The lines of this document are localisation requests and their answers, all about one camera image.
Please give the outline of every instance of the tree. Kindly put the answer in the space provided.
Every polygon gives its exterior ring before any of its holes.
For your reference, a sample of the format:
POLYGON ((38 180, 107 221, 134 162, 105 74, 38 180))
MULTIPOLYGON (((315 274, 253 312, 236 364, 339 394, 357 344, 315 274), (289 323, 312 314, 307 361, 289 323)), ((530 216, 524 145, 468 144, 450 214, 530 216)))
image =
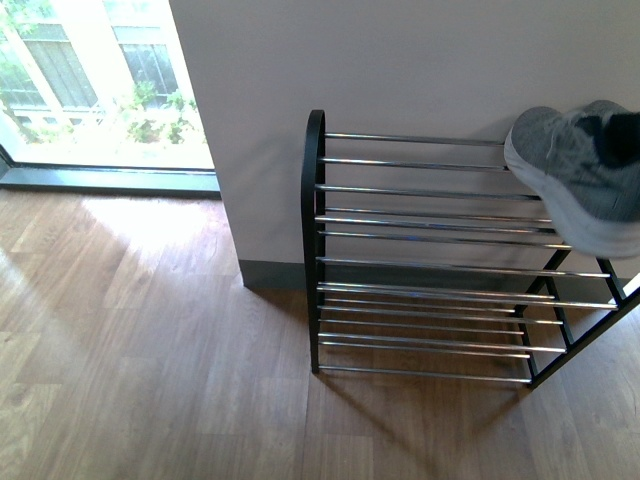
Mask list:
MULTIPOLYGON (((0 48, 8 44, 4 35, 5 31, 14 30, 19 34, 30 33, 38 28, 33 19, 44 16, 50 9, 49 0, 0 0, 0 48)), ((4 55, 0 58, 0 70, 3 72, 16 71, 20 68, 22 68, 21 65, 7 61, 4 55)), ((2 85, 0 85, 0 104, 4 114, 16 124, 26 140, 29 142, 37 141, 37 135, 22 124, 10 107, 9 100, 2 91, 2 85)))

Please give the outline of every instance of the black sock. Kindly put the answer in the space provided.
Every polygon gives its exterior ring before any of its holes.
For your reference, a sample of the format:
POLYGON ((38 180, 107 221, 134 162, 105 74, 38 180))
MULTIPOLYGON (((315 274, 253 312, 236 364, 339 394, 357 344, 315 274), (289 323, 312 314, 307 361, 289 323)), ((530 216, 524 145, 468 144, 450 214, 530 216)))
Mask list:
POLYGON ((640 114, 612 115, 604 128, 609 161, 623 167, 640 160, 640 114))

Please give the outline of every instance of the chrome rod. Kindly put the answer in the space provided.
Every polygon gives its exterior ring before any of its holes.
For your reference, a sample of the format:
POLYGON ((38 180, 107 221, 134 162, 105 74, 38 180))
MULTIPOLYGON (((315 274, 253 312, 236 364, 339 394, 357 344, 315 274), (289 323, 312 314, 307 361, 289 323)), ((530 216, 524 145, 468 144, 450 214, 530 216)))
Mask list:
POLYGON ((370 140, 375 142, 433 143, 437 145, 460 145, 468 147, 502 147, 504 142, 496 140, 472 140, 463 138, 423 137, 414 135, 372 135, 363 133, 327 132, 324 138, 333 140, 370 140))
POLYGON ((318 262, 331 265, 365 265, 375 267, 400 267, 400 268, 420 268, 425 270, 447 270, 453 272, 478 272, 478 273, 497 273, 502 275, 522 275, 535 277, 577 277, 577 278, 610 278, 608 273, 589 273, 589 272, 566 272, 561 270, 529 270, 524 268, 489 268, 476 267, 472 265, 450 265, 439 263, 414 263, 414 262, 390 262, 390 261, 372 261, 372 260, 355 260, 348 258, 329 258, 316 257, 318 262))
POLYGON ((478 348, 488 350, 514 350, 518 352, 552 352, 552 353, 566 353, 564 348, 556 347, 534 347, 528 345, 511 345, 506 343, 480 343, 480 342, 459 342, 454 340, 435 340, 428 338, 406 338, 406 337, 386 337, 378 335, 358 335, 355 333, 319 333, 318 336, 322 338, 341 338, 350 340, 369 340, 376 342, 391 342, 391 343, 417 343, 420 345, 440 345, 449 347, 462 347, 462 348, 478 348))
POLYGON ((332 303, 347 303, 358 305, 382 305, 390 307, 415 307, 415 308, 431 308, 434 310, 454 310, 466 312, 495 312, 495 313, 515 313, 514 308, 490 308, 490 307, 458 307, 450 305, 425 305, 420 303, 399 303, 399 302, 378 302, 373 300, 351 300, 348 298, 327 298, 332 303))
POLYGON ((393 327, 393 328, 415 328, 419 330, 437 330, 442 332, 463 332, 463 333, 489 333, 497 335, 523 335, 519 330, 488 330, 482 328, 459 328, 459 327, 438 327, 435 325, 420 325, 415 323, 393 323, 393 322, 365 322, 360 320, 332 320, 320 319, 321 323, 337 325, 358 325, 368 327, 393 327))
POLYGON ((389 310, 389 309, 375 309, 375 308, 354 308, 354 307, 333 307, 322 305, 318 307, 323 312, 341 312, 341 313, 368 313, 371 315, 392 315, 398 317, 418 317, 418 318, 433 318, 443 320, 459 320, 465 322, 490 322, 490 323, 525 323, 529 325, 562 325, 562 322, 558 320, 536 320, 531 318, 519 318, 519 317, 485 317, 482 315, 453 315, 451 313, 437 313, 437 312, 420 312, 409 310, 389 310))
POLYGON ((561 243, 536 243, 536 242, 516 242, 510 240, 483 240, 477 238, 454 238, 454 237, 429 237, 424 235, 398 235, 393 233, 357 233, 357 232, 334 232, 323 230, 318 232, 324 237, 358 238, 365 240, 397 240, 406 242, 424 243, 451 243, 461 245, 485 245, 502 247, 532 247, 548 248, 553 250, 571 250, 571 246, 561 243))
POLYGON ((401 190, 392 188, 368 188, 368 187, 345 187, 338 185, 316 184, 316 190, 321 192, 336 193, 367 193, 373 195, 399 195, 409 197, 425 198, 452 198, 452 199, 473 199, 473 200, 512 200, 512 201, 539 201, 537 195, 523 194, 499 194, 499 193, 471 193, 471 192, 447 192, 438 190, 401 190))
POLYGON ((514 301, 526 300, 526 299, 553 299, 552 295, 533 294, 533 293, 509 293, 509 292, 490 292, 485 290, 460 290, 453 288, 429 288, 429 287, 415 287, 412 290, 407 290, 407 287, 400 285, 383 285, 383 284, 368 284, 368 283, 341 283, 341 282, 319 282, 320 288, 356 288, 362 290, 362 293, 379 293, 384 291, 386 293, 401 292, 401 293, 435 293, 440 295, 455 295, 463 294, 467 297, 476 298, 493 298, 493 299, 509 299, 514 301))
POLYGON ((450 223, 430 223, 430 222, 411 222, 411 221, 391 221, 391 220, 370 220, 358 218, 340 218, 319 215, 315 218, 317 223, 333 223, 340 225, 362 225, 369 227, 395 227, 395 228, 416 228, 423 230, 445 230, 457 232, 475 232, 475 233, 506 233, 506 234, 534 234, 534 235, 555 235, 556 231, 552 228, 538 227, 486 227, 478 225, 460 225, 450 223))
POLYGON ((360 373, 384 373, 393 375, 417 375, 420 377, 434 377, 434 378, 455 378, 457 380, 480 380, 485 382, 508 382, 508 383, 531 383, 529 378, 507 378, 507 377, 486 377, 480 375, 462 375, 458 373, 437 373, 437 372, 423 372, 417 370, 386 370, 382 368, 360 368, 360 367, 339 367, 334 365, 320 365, 321 370, 338 370, 345 372, 360 372, 360 373))
POLYGON ((590 303, 590 302, 568 302, 554 301, 545 299, 540 295, 529 294, 499 294, 490 292, 481 292, 480 294, 460 293, 463 291, 442 289, 441 292, 427 290, 401 290, 395 287, 371 288, 371 286, 357 286, 357 284, 332 284, 320 282, 318 291, 324 293, 355 293, 367 295, 388 295, 401 298, 421 298, 421 299, 437 299, 437 300, 459 300, 465 302, 477 303, 517 303, 521 305, 537 305, 548 307, 567 307, 567 308, 585 308, 594 310, 617 310, 616 305, 609 303, 590 303))
POLYGON ((343 208, 326 207, 328 213, 355 213, 362 215, 393 215, 401 217, 427 217, 427 218, 456 218, 462 220, 480 220, 490 222, 531 222, 531 223, 551 223, 549 218, 533 217, 507 217, 502 215, 470 215, 470 214, 449 214, 435 212, 412 212, 408 210, 379 210, 370 208, 343 208))
POLYGON ((372 348, 378 350, 400 350, 408 352, 425 352, 425 353, 451 353, 454 355, 472 355, 477 357, 498 357, 498 358, 521 358, 527 360, 531 358, 528 353, 504 353, 504 352, 482 352, 470 350, 453 350, 449 348, 429 348, 429 347, 407 347, 405 345, 376 345, 373 343, 343 343, 343 342, 319 342, 320 345, 329 347, 356 347, 356 348, 372 348))
POLYGON ((494 165, 455 165, 449 163, 399 162, 392 160, 364 160, 355 158, 320 157, 318 162, 327 165, 357 165, 366 167, 416 168, 425 170, 455 170, 462 172, 496 172, 508 173, 509 167, 494 165))

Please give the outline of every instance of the white sneaker sole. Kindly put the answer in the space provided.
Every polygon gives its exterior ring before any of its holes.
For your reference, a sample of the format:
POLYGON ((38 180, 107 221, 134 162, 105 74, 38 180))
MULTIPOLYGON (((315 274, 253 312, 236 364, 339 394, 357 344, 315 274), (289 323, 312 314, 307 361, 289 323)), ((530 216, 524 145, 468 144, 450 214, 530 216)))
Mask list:
POLYGON ((542 198, 554 228, 576 251, 598 258, 640 255, 640 222, 611 222, 590 215, 560 180, 518 155, 511 131, 504 143, 504 158, 513 174, 542 198))

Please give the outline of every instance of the sneaker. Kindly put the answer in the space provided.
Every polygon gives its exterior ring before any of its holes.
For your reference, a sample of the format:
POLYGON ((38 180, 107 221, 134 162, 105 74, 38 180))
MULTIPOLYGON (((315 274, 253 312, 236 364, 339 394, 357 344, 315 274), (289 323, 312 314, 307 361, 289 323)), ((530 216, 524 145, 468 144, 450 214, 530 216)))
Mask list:
POLYGON ((613 102, 524 112, 505 141, 509 169, 543 200, 558 234, 598 258, 640 255, 640 115, 613 102))

